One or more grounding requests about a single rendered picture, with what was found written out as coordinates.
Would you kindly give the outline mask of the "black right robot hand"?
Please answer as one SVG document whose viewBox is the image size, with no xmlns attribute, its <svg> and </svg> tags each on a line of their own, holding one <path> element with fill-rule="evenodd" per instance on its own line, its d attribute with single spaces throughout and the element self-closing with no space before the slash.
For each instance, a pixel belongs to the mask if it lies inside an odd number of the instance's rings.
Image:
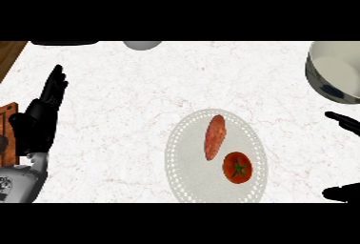
<svg viewBox="0 0 360 244">
<path fill-rule="evenodd" d="M 335 112 L 326 112 L 325 116 L 336 120 L 339 126 L 360 137 L 360 121 Z M 360 182 L 326 188 L 322 195 L 329 200 L 360 204 Z"/>
</svg>

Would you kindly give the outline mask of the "reddish brown sweet potato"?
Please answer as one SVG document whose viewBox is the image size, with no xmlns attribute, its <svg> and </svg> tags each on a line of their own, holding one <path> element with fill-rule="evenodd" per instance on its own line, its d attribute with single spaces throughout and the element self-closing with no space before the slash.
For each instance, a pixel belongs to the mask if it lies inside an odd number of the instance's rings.
<svg viewBox="0 0 360 244">
<path fill-rule="evenodd" d="M 226 139 L 226 120 L 218 114 L 212 117 L 208 124 L 204 141 L 205 159 L 212 160 Z"/>
</svg>

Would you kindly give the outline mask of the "grey metal bowl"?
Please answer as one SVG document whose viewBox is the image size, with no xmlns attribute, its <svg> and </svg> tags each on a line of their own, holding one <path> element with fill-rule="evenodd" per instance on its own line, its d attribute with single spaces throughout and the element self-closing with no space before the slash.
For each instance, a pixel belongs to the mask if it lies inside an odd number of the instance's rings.
<svg viewBox="0 0 360 244">
<path fill-rule="evenodd" d="M 326 99 L 342 104 L 360 104 L 360 41 L 314 41 L 305 77 Z"/>
</svg>

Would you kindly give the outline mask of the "grey round object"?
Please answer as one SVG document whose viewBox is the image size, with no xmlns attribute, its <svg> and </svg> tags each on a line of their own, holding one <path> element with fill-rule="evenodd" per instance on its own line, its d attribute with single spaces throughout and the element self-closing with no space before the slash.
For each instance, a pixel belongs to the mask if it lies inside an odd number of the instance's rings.
<svg viewBox="0 0 360 244">
<path fill-rule="evenodd" d="M 148 51 L 159 46 L 161 41 L 125 41 L 124 44 L 136 51 Z"/>
</svg>

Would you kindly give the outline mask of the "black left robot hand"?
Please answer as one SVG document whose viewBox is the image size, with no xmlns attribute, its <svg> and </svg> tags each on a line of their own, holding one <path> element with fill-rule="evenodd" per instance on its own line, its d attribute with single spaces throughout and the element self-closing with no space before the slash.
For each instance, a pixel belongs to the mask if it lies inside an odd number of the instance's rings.
<svg viewBox="0 0 360 244">
<path fill-rule="evenodd" d="M 15 154 L 18 156 L 49 152 L 68 84 L 63 68 L 56 65 L 44 82 L 41 96 L 31 101 L 25 112 L 10 115 L 9 122 L 15 131 Z"/>
</svg>

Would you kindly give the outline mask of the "round white lace placemat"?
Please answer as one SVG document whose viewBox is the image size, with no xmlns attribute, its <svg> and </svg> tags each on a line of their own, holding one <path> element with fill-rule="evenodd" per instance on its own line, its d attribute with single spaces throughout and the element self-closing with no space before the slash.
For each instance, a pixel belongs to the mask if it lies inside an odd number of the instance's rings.
<svg viewBox="0 0 360 244">
<path fill-rule="evenodd" d="M 212 160 L 205 159 L 205 132 L 215 115 L 224 117 L 224 142 Z M 223 163 L 230 153 L 245 154 L 252 163 L 252 176 L 232 183 Z M 205 109 L 177 123 L 165 144 L 165 176 L 180 202 L 258 202 L 267 184 L 267 158 L 261 141 L 246 121 L 232 112 Z"/>
</svg>

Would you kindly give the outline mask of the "brown wooden surface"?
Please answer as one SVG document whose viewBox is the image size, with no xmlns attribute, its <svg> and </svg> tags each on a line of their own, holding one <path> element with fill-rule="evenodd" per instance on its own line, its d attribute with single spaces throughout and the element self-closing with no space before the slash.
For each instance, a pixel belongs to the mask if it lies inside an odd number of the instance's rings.
<svg viewBox="0 0 360 244">
<path fill-rule="evenodd" d="M 0 83 L 9 73 L 27 41 L 0 41 Z"/>
</svg>

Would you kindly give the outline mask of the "brown wooden cutting board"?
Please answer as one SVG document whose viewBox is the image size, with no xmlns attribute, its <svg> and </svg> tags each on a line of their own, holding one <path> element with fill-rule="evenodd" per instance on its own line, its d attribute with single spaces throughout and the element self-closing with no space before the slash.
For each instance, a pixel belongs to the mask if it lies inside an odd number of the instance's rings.
<svg viewBox="0 0 360 244">
<path fill-rule="evenodd" d="M 0 107 L 0 135 L 7 138 L 7 147 L 3 153 L 0 153 L 0 168 L 16 165 L 19 158 L 15 154 L 15 131 L 9 122 L 10 115 L 18 112 L 16 102 Z"/>
</svg>

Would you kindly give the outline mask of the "flat black object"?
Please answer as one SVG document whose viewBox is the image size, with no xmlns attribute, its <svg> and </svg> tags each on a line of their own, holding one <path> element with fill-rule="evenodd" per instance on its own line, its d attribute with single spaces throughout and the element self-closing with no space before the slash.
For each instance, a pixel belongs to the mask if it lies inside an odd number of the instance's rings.
<svg viewBox="0 0 360 244">
<path fill-rule="evenodd" d="M 99 41 L 31 41 L 38 46 L 83 46 L 93 45 Z"/>
</svg>

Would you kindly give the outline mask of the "red tomato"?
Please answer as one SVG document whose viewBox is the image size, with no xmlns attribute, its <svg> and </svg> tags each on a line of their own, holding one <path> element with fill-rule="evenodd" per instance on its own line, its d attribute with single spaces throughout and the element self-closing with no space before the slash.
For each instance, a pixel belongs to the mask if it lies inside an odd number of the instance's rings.
<svg viewBox="0 0 360 244">
<path fill-rule="evenodd" d="M 249 181 L 254 173 L 249 157 L 241 152 L 232 152 L 224 157 L 223 172 L 226 179 L 233 184 Z"/>
</svg>

